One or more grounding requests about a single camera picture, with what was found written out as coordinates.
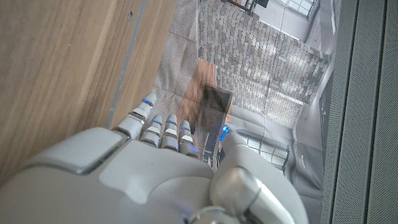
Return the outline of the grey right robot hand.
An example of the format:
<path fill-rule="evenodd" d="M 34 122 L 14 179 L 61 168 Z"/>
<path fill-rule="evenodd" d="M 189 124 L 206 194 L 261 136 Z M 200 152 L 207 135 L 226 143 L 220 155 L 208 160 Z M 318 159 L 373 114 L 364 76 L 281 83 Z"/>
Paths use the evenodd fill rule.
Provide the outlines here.
<path fill-rule="evenodd" d="M 295 187 L 226 125 L 217 169 L 190 125 L 145 121 L 153 93 L 113 129 L 90 128 L 31 157 L 1 186 L 2 223 L 307 223 Z"/>

